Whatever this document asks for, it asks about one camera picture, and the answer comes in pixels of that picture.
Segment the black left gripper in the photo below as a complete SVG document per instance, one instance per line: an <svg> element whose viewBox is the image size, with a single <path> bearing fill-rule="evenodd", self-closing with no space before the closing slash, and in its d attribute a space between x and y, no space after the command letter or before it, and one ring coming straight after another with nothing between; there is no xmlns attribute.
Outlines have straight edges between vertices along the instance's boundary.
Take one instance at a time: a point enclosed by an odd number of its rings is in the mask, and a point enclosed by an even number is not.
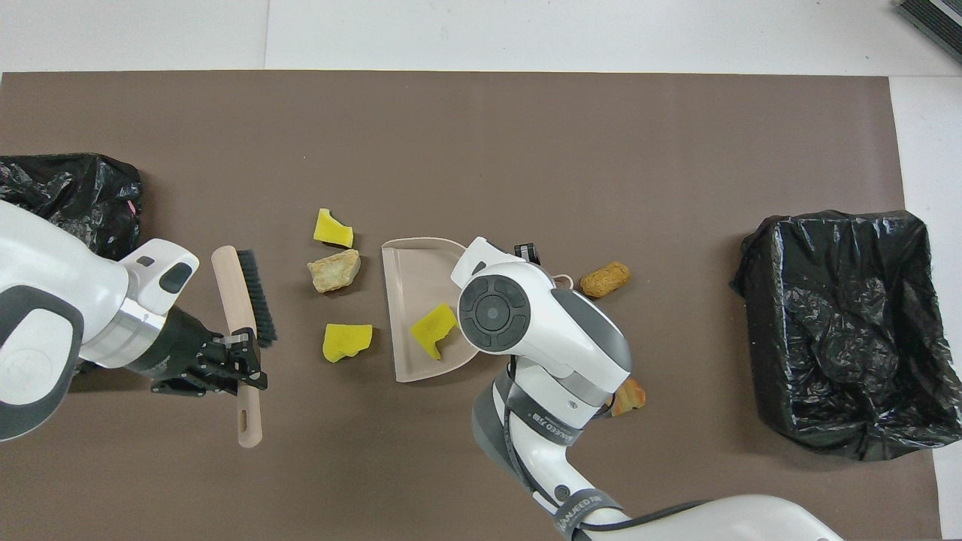
<svg viewBox="0 0 962 541"><path fill-rule="evenodd" d="M268 375L226 366L228 358L258 358L260 343L254 330L223 336L177 307L166 316L158 337L125 370L148 378L151 391L171 396L203 397L237 393L241 385L268 389Z"/></svg>

